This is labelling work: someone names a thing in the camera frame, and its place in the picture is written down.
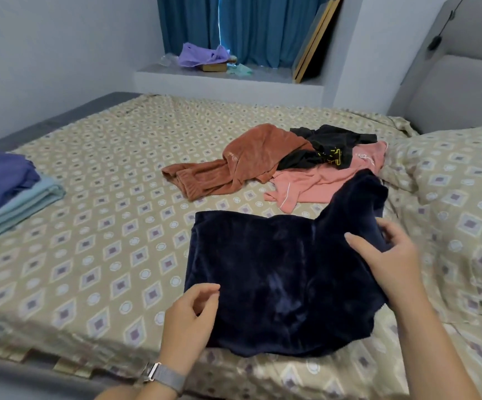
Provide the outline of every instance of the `light blue folded clothing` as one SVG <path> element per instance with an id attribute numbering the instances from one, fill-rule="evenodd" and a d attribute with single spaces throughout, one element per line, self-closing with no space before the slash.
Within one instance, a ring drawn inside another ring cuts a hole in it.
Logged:
<path id="1" fill-rule="evenodd" d="M 47 175 L 41 175 L 31 189 L 26 189 L 0 208 L 0 234 L 46 208 L 65 195 L 65 190 Z"/>

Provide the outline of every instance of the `rust-colored clothing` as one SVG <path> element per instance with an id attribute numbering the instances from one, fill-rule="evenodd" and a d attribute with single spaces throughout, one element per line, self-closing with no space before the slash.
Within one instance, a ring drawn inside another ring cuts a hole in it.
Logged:
<path id="1" fill-rule="evenodd" d="M 263 124 L 228 144 L 219 160 L 172 164 L 161 171 L 188 200 L 194 201 L 211 194 L 233 194 L 247 180 L 269 181 L 278 162 L 296 149 L 313 150 L 313 147 L 293 132 Z"/>

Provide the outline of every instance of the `pink shirt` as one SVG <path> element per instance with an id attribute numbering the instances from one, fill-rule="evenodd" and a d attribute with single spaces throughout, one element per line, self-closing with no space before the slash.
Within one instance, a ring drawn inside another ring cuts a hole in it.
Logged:
<path id="1" fill-rule="evenodd" d="M 276 191 L 265 192 L 266 201 L 276 201 L 278 208 L 291 213 L 297 202 L 324 203 L 357 171 L 368 168 L 375 175 L 383 166 L 387 143 L 358 144 L 352 150 L 349 168 L 337 169 L 330 164 L 320 164 L 310 169 L 285 169 L 271 178 Z"/>

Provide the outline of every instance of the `hand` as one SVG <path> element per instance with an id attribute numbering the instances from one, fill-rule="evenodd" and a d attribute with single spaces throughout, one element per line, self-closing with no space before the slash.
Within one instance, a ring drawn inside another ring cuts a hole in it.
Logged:
<path id="1" fill-rule="evenodd" d="M 213 329 L 220 287 L 193 285 L 166 311 L 159 362 L 183 376 L 189 374 Z"/>
<path id="2" fill-rule="evenodd" d="M 417 247 L 398 224 L 381 217 L 376 221 L 393 243 L 393 248 L 382 253 L 351 233 L 345 233 L 346 241 L 367 262 L 391 306 L 399 306 L 408 299 L 413 301 L 416 295 L 425 295 Z"/>

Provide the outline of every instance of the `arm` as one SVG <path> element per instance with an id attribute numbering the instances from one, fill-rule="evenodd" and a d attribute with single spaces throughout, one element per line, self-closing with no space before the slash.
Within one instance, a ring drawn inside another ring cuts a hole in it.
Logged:
<path id="1" fill-rule="evenodd" d="M 414 400 L 481 400 L 421 282 L 418 250 L 404 230 L 378 218 L 394 247 L 381 253 L 359 236 L 345 234 L 370 266 L 397 318 L 400 346 Z"/>
<path id="2" fill-rule="evenodd" d="M 158 362 L 187 376 L 211 335 L 218 309 L 220 286 L 197 284 L 188 289 L 165 313 Z M 178 394 L 159 382 L 138 390 L 118 386 L 98 395 L 96 400 L 175 400 Z"/>

